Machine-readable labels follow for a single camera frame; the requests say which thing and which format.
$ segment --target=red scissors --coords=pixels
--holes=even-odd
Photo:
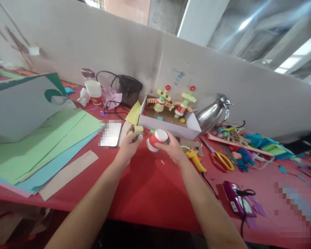
[[[228,171],[233,171],[234,170],[234,166],[232,164],[232,162],[228,159],[228,157],[226,157],[225,155],[221,154],[220,152],[215,151],[206,141],[205,139],[201,138],[203,140],[203,142],[206,144],[206,146],[209,148],[209,150],[211,151],[211,160],[214,164],[214,166],[226,173]]]

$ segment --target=purple device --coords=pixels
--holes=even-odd
[[[244,210],[242,204],[242,197],[236,194],[236,190],[241,190],[241,188],[235,184],[225,181],[223,183],[223,187],[227,196],[227,200],[229,201],[230,205],[232,206],[233,211],[243,218]],[[244,208],[246,212],[246,217],[257,217],[256,213],[251,208],[250,204],[247,200],[243,199]]]

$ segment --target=red tablecloth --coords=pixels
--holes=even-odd
[[[78,95],[79,93],[74,93],[71,98],[76,100]],[[101,110],[103,108],[98,108],[95,111],[86,109],[88,113],[98,119],[104,119],[100,117]],[[117,116],[110,114],[108,119],[117,119]],[[209,144],[215,150],[224,153],[220,144],[212,141],[209,141]],[[1,187],[0,199],[71,211],[113,161],[118,148],[103,149],[98,146],[96,137],[72,161],[89,150],[96,153],[99,159],[46,202],[39,194],[26,199]],[[269,164],[263,170],[250,169],[247,173],[240,172],[237,168],[233,172],[222,173],[211,163],[208,149],[203,147],[203,150],[205,157],[202,158],[201,163],[207,169],[205,177],[214,187],[219,201],[238,229],[241,220],[234,214],[226,199],[221,185],[224,180],[236,183],[244,189],[253,189],[256,192],[255,198],[267,212],[266,217],[257,216],[257,229],[250,229],[246,224],[244,225],[245,241],[293,249],[311,247],[311,227],[299,212],[294,210],[292,205],[287,204],[283,195],[279,195],[275,188],[277,183],[287,183],[289,187],[297,188],[297,193],[302,193],[303,198],[307,199],[307,203],[311,204],[311,184],[301,181],[296,176],[281,174],[278,170],[279,166],[276,164]],[[309,177],[300,175],[311,182]],[[201,232],[178,167],[166,153],[162,151],[150,152],[145,142],[137,150],[122,175],[108,218],[156,227]]]

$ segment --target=hand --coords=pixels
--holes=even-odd
[[[134,138],[136,138],[139,134],[144,135],[144,133],[134,133],[129,136],[127,136],[121,144],[121,147],[114,159],[115,162],[118,162],[119,164],[122,164],[124,166],[127,166],[130,163],[130,159],[132,156],[136,153],[137,148],[140,146],[140,144],[143,142],[143,137],[136,140],[136,142],[132,142]]]
[[[166,131],[169,137],[169,145],[159,144],[155,143],[154,145],[167,152],[167,154],[173,159],[174,163],[179,164],[183,160],[187,160],[187,156],[184,154],[181,145],[176,140],[176,138],[173,136],[172,133],[169,131]]]

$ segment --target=glue gun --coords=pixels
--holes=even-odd
[[[203,165],[200,163],[197,153],[194,151],[194,149],[190,149],[189,151],[187,151],[186,155],[188,159],[192,159],[200,173],[206,172],[206,168],[204,168]]]

